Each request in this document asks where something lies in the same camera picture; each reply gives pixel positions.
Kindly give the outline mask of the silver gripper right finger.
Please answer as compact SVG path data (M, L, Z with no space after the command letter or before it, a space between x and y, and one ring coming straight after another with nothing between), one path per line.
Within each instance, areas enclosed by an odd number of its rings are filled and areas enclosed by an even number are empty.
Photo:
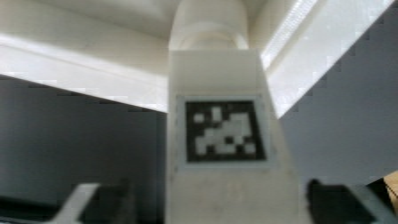
M312 224L396 224L394 206L381 179L367 185L307 183Z

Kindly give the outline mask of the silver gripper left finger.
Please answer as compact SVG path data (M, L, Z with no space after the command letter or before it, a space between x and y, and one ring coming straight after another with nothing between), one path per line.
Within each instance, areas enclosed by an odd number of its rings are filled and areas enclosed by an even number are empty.
M49 224L136 224L131 184L79 184Z

